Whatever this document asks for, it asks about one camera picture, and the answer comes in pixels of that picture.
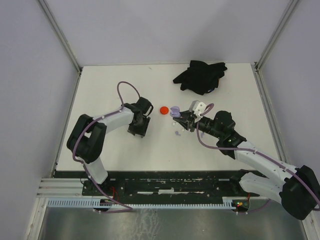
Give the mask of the purple charging case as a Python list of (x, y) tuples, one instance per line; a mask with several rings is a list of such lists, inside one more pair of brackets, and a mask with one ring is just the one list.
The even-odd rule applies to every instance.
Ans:
[(180, 108), (178, 106), (171, 107), (169, 114), (172, 118), (180, 118), (181, 117)]

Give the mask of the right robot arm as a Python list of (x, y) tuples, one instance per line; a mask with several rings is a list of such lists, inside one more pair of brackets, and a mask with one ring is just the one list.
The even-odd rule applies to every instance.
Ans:
[(229, 183), (236, 196), (253, 193), (275, 201), (294, 218), (304, 220), (312, 211), (320, 210), (320, 184), (314, 171), (306, 165), (296, 167), (259, 151), (235, 131), (230, 112), (218, 111), (214, 118), (195, 115), (194, 111), (171, 108), (170, 115), (184, 129), (203, 132), (218, 139), (214, 148), (222, 154), (251, 166), (260, 174), (240, 170)]

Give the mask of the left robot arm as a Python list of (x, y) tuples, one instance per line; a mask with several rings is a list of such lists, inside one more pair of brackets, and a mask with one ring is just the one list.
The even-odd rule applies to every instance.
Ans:
[(83, 165), (88, 177), (94, 182), (93, 189), (99, 195), (106, 195), (111, 189), (111, 183), (106, 180), (108, 172), (100, 158), (106, 134), (122, 126), (128, 126), (128, 133), (143, 138), (153, 109), (149, 100), (140, 97), (136, 103), (125, 103), (114, 112), (98, 118), (87, 114), (78, 118), (66, 147), (72, 152), (73, 160)]

